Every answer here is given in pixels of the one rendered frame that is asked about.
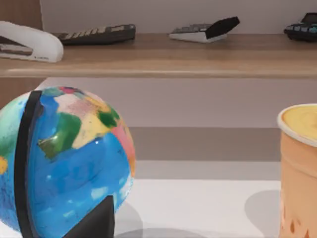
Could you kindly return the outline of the black and white calculator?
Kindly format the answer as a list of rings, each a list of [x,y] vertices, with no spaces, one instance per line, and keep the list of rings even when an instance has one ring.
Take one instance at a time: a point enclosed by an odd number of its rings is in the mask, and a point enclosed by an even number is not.
[[[169,38],[207,44],[225,39],[228,32],[239,24],[240,19],[237,16],[224,18],[214,23],[191,24],[175,28],[169,33]]]

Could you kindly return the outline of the black calculator with teal keys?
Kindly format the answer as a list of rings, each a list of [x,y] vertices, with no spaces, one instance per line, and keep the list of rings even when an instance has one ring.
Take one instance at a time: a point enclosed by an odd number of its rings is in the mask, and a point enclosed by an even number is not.
[[[317,12],[306,13],[300,22],[288,25],[284,34],[290,40],[317,42]]]

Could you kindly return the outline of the orange paper cup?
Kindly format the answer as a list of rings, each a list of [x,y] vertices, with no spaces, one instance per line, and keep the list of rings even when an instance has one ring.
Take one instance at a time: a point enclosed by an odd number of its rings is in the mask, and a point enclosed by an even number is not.
[[[317,238],[317,104],[277,117],[281,130],[279,238]]]

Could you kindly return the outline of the flat black calculator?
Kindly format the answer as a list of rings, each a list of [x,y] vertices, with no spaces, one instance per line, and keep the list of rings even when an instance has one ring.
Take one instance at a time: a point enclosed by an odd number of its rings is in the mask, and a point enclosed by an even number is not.
[[[77,32],[52,33],[65,46],[111,45],[135,39],[136,26],[102,26]]]

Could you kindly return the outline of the white stapler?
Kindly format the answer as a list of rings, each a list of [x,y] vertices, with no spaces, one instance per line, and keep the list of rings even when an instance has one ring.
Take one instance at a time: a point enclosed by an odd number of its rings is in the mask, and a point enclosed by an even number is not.
[[[59,62],[64,48],[53,34],[0,20],[0,58]]]

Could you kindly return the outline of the wooden shelf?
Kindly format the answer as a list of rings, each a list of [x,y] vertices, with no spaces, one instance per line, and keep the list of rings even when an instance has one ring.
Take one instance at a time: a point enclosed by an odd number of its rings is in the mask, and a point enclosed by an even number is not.
[[[132,21],[132,43],[68,47],[60,63],[0,59],[0,92],[8,100],[53,78],[57,85],[101,88],[107,81],[243,79],[317,81],[317,45],[298,43],[282,29],[317,0],[0,0],[0,20],[49,30]],[[215,44],[177,42],[167,31],[191,21],[236,15],[241,23]]]

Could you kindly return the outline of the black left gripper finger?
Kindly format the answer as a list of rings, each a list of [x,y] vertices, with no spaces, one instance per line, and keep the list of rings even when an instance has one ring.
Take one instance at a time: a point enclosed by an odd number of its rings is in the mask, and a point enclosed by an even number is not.
[[[62,238],[114,238],[113,196],[107,196]]]

